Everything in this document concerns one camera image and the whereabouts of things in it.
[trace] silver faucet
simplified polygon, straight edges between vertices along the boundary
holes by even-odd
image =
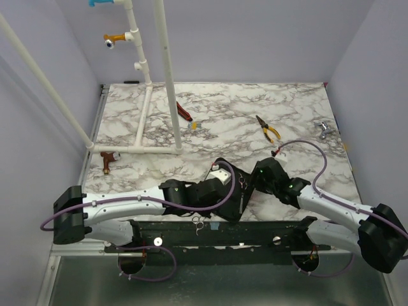
[[[326,121],[322,121],[322,122],[315,122],[314,123],[315,126],[321,126],[322,132],[320,134],[320,139],[326,139],[327,135],[335,132],[335,129],[332,129]]]

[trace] brown faucet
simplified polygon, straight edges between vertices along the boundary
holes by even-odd
[[[101,156],[103,157],[103,174],[109,174],[109,163],[112,161],[118,161],[120,159],[119,152],[101,152]]]

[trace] marble countertop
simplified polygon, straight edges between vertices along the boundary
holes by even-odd
[[[270,157],[279,143],[297,138],[317,143],[328,157],[328,169],[317,185],[329,193],[360,202],[351,169],[338,133],[321,140],[315,122],[327,121],[335,127],[333,113],[323,84],[220,84],[179,83],[177,101],[201,123],[192,130],[179,117],[184,153],[122,154],[110,164],[110,174],[102,172],[103,161],[94,154],[87,174],[85,192],[121,193],[146,189],[167,179],[198,182],[211,163],[223,157],[237,167],[251,172],[256,161]],[[136,138],[145,85],[110,86],[97,143],[132,145]],[[143,145],[168,147],[174,144],[170,111],[163,84],[154,85]],[[255,118],[259,115],[282,136],[274,145],[268,143]],[[285,147],[289,176],[312,180],[323,165],[319,152],[306,144]],[[301,220],[314,213],[282,204],[274,196],[254,191],[242,221]],[[177,216],[139,216],[138,220],[183,220]],[[222,220],[213,216],[211,220]]]

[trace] blue faucet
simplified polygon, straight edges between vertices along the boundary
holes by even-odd
[[[95,3],[114,3],[113,0],[89,0],[89,6],[95,6]]]

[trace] pliers handle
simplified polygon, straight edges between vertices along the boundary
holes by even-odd
[[[265,138],[266,138],[270,143],[273,143],[273,139],[269,137],[269,135],[268,135],[268,130],[271,131],[273,134],[275,134],[275,136],[276,136],[278,139],[281,138],[280,134],[278,133],[278,131],[277,131],[276,129],[274,129],[272,126],[269,126],[268,124],[266,124],[266,122],[265,122],[264,120],[262,120],[261,118],[259,118],[259,116],[256,116],[256,118],[257,118],[259,124],[261,124],[262,131],[263,131],[263,134],[265,135]]]

